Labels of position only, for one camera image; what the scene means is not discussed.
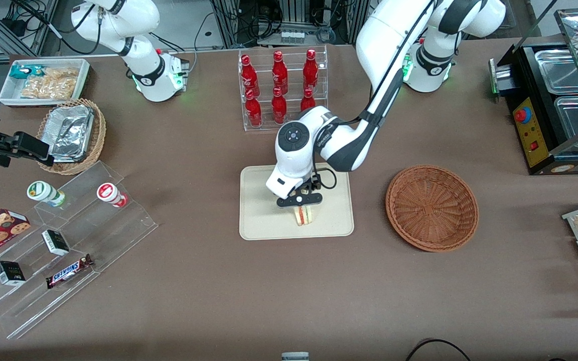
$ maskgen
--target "brown tablecloth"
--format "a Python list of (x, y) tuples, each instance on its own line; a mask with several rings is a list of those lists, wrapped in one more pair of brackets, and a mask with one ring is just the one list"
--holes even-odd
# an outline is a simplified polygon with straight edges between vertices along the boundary
[[(510, 40), (466, 41), (432, 94), (401, 91), (365, 163), (350, 174), (355, 231), (344, 238), (247, 242), (239, 174), (274, 164), (273, 133), (245, 133), (237, 51), (200, 54), (185, 94), (149, 103), (119, 57), (90, 58), (85, 96), (108, 122), (101, 160), (160, 224), (0, 359), (404, 359), (441, 337), (472, 359), (578, 359), (578, 249), (560, 215), (578, 176), (527, 176), (504, 103), (488, 100), (487, 60)], [(330, 108), (351, 119), (369, 82), (351, 46), (330, 47)], [(0, 130), (35, 133), (46, 109), (0, 110)], [(413, 248), (384, 194), (404, 167), (435, 164), (474, 191), (480, 224), (455, 252)], [(29, 160), (0, 168), (0, 208), (70, 179)], [(415, 359), (459, 359), (427, 345)]]

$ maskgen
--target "acrylic bottle rack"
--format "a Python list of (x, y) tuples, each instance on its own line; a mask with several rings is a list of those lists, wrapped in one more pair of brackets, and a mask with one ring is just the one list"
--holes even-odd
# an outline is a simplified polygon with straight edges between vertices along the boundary
[[(303, 66), (307, 59), (307, 50), (316, 51), (316, 62), (318, 64), (318, 84), (314, 89), (314, 100), (316, 105), (328, 106), (329, 84), (328, 84), (328, 64), (327, 48), (325, 46), (296, 46), (287, 48), (276, 48), (282, 51), (284, 63), (287, 66), (289, 75), (289, 92), (284, 95), (287, 100), (287, 117), (285, 122), (296, 120), (300, 113), (300, 102), (303, 99)], [(245, 109), (245, 88), (242, 84), (240, 74), (242, 72), (242, 62), (239, 60), (242, 55), (249, 55), (251, 65), (257, 73), (257, 83), (260, 87), (260, 96), (257, 97), (262, 109), (262, 126), (254, 128), (247, 117)], [(238, 81), (240, 88), (240, 103), (242, 105), (242, 119), (245, 130), (278, 130), (280, 126), (273, 121), (273, 110), (271, 100), (273, 99), (273, 53), (267, 48), (240, 50), (238, 54)]]

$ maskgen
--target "robotic arm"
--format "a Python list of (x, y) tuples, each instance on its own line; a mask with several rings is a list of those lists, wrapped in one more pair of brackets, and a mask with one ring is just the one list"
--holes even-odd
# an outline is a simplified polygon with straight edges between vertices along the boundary
[(158, 54), (143, 34), (158, 27), (160, 13), (151, 0), (91, 0), (73, 8), (78, 34), (115, 51), (133, 72), (137, 89), (150, 101), (164, 101), (184, 89), (188, 62)]
[(315, 153), (335, 171), (353, 171), (362, 164), (403, 85), (405, 55), (426, 27), (429, 34), (424, 44), (429, 45), (414, 48), (417, 57), (408, 85), (433, 91), (449, 70), (461, 32), (488, 35), (501, 25), (504, 16), (505, 5), (500, 0), (383, 0), (356, 41), (356, 54), (374, 89), (369, 104), (352, 121), (344, 121), (319, 106), (280, 128), (275, 139), (277, 164), (266, 181), (267, 188), (280, 198), (278, 205), (321, 201), (322, 197), (304, 197), (301, 192), (292, 195), (297, 190), (311, 193), (320, 186), (318, 174), (312, 178)]

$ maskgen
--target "wicker basket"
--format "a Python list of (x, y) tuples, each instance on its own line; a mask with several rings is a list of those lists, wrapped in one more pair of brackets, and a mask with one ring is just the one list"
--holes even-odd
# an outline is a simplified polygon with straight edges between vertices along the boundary
[(472, 238), (479, 206), (458, 175), (436, 166), (413, 166), (392, 179), (387, 216), (404, 240), (431, 252), (449, 252)]
[[(104, 147), (104, 137), (106, 136), (106, 120), (104, 119), (104, 114), (101, 114), (101, 111), (99, 111), (99, 108), (97, 105), (95, 105), (95, 103), (85, 99), (67, 101), (64, 104), (58, 105), (58, 107), (67, 108), (74, 107), (76, 105), (86, 105), (95, 112), (95, 119), (92, 123), (92, 131), (90, 133), (87, 156), (79, 163), (55, 163), (51, 167), (39, 163), (39, 166), (42, 167), (42, 169), (45, 171), (49, 171), (51, 173), (59, 173), (62, 175), (78, 174), (92, 167), (92, 165), (97, 162), (99, 154), (101, 154), (101, 149)], [(44, 121), (42, 121), (42, 124), (39, 126), (37, 139), (41, 139), (47, 120), (48, 114), (46, 114)]]

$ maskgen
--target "red switch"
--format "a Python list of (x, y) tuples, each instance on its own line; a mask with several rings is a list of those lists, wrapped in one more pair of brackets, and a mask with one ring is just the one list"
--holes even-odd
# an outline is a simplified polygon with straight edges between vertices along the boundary
[(523, 109), (518, 110), (516, 113), (514, 113), (514, 120), (518, 121), (519, 123), (524, 121), (526, 117), (527, 113)]

